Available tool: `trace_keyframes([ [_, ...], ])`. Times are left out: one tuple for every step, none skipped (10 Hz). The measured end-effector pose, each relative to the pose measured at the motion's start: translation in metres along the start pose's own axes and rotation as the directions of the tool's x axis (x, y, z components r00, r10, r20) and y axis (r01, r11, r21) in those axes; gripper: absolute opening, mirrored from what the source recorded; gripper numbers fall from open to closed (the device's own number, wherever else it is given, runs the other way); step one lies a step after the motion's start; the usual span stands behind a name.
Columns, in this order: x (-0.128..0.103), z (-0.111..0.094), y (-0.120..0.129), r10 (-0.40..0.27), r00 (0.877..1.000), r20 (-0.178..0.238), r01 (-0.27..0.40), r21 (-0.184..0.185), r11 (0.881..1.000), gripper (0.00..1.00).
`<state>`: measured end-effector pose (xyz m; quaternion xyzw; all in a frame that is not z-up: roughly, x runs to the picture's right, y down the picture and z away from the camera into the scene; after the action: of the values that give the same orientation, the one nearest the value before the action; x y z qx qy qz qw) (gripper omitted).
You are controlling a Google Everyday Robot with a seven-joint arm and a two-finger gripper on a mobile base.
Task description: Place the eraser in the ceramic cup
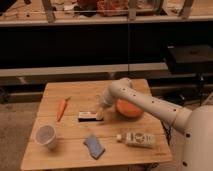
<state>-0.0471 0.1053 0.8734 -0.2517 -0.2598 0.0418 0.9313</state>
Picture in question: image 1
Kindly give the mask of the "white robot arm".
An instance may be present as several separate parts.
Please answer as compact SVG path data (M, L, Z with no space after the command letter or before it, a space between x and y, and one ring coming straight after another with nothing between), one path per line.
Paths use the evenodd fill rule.
M109 108L118 99L142 108L184 135L180 171L213 171L213 105L190 110L136 91L129 78L112 81L101 93L99 104Z

